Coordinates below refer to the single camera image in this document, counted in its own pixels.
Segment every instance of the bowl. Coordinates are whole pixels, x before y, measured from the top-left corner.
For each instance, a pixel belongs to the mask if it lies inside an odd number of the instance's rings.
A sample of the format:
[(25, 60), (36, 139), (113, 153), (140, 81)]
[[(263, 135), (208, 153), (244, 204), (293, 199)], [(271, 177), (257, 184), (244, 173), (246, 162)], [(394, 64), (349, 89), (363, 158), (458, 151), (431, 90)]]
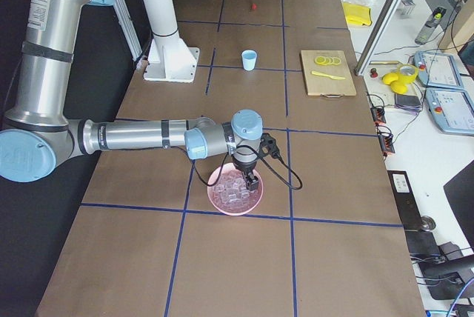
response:
[[(209, 183), (214, 183), (221, 167), (214, 170), (209, 177)], [(258, 189), (249, 191), (245, 187), (245, 180), (240, 170), (234, 164), (227, 163), (222, 167), (222, 174), (215, 186), (207, 188), (207, 196), (213, 206), (229, 216), (241, 216), (253, 210), (264, 193), (261, 176), (256, 170), (253, 175), (258, 178)]]

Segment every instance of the paper cup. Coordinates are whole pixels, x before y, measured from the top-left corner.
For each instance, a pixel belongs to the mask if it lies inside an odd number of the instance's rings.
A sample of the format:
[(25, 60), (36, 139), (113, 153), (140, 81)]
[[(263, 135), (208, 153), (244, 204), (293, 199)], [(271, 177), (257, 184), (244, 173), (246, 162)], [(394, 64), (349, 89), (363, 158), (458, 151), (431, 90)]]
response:
[(244, 50), (242, 52), (242, 65), (247, 71), (251, 71), (255, 68), (257, 62), (257, 52), (254, 50)]
[[(208, 184), (214, 183), (219, 174), (220, 167), (210, 176)], [(264, 185), (256, 170), (253, 174), (258, 178), (258, 189), (248, 191), (240, 170), (234, 164), (227, 163), (222, 168), (221, 178), (217, 185), (207, 188), (207, 196), (213, 206), (229, 216), (241, 216), (253, 210), (261, 200)]]

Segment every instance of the blue joint cap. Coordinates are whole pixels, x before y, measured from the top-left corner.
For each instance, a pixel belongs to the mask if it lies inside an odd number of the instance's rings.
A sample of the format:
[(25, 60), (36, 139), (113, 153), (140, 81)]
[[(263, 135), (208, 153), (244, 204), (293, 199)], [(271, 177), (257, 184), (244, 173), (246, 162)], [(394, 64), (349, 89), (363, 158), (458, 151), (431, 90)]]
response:
[(49, 175), (55, 167), (53, 148), (35, 133), (0, 132), (0, 176), (11, 181), (31, 182)]
[(263, 121), (254, 110), (238, 111), (231, 121), (234, 133), (242, 139), (254, 141), (260, 139), (263, 133)]
[(91, 0), (88, 4), (90, 6), (113, 6), (116, 0)]
[(184, 143), (186, 144), (187, 156), (191, 160), (207, 157), (207, 142), (200, 129), (193, 128), (184, 132)]

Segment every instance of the white desk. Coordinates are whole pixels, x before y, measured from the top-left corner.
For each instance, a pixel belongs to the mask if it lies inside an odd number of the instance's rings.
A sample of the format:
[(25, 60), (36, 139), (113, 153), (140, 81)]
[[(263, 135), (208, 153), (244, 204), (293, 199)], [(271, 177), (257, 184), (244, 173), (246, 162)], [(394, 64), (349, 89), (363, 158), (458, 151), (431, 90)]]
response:
[[(414, 39), (432, 11), (425, 0), (413, 1), (416, 3), (416, 7), (408, 19), (403, 19), (399, 12), (395, 13), (375, 49), (375, 53), (385, 52), (397, 47), (417, 45)], [(371, 27), (350, 27), (354, 49), (358, 52), (356, 53), (357, 56), (360, 56), (364, 49), (384, 2), (385, 0), (378, 0), (371, 7), (373, 19)], [(439, 27), (434, 36), (440, 32), (441, 28)], [(437, 41), (431, 41), (417, 48), (405, 48), (374, 55), (371, 60), (396, 60), (406, 63), (409, 56), (416, 51), (436, 47)], [(467, 73), (460, 59), (457, 60), (457, 65), (461, 73)], [(371, 93), (391, 96), (390, 88), (383, 85), (380, 79), (365, 78), (367, 89)], [(471, 97), (474, 98), (474, 81), (470, 77), (463, 76), (463, 82)], [(387, 108), (385, 116), (387, 126), (392, 130), (394, 137), (413, 119), (413, 115), (395, 108)], [(407, 171), (420, 213), (432, 217), (437, 224), (433, 231), (437, 244), (452, 241), (460, 248), (469, 247), (447, 201), (443, 186), (474, 160), (474, 137), (443, 134), (436, 127), (427, 105), (424, 104), (423, 111), (398, 137), (394, 146), (396, 154), (387, 157), (386, 167), (388, 170)], [(470, 250), (463, 252), (464, 255), (471, 253)], [(420, 286), (420, 292), (427, 310), (446, 310), (449, 308), (451, 301), (433, 300), (426, 287)]]

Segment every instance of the wooden cutting board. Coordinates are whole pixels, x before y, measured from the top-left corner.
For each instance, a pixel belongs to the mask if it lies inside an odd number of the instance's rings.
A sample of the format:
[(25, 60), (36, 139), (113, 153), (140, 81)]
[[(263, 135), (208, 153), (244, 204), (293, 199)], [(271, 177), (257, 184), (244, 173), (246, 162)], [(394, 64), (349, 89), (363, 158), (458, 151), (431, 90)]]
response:
[[(315, 58), (318, 56), (338, 57), (340, 65), (318, 65)], [(352, 73), (347, 66), (346, 56), (342, 50), (302, 50), (301, 62), (303, 64), (304, 82), (309, 96), (355, 96)], [(345, 80), (332, 80), (324, 76), (315, 76), (311, 71), (319, 71), (335, 76), (343, 76)]]

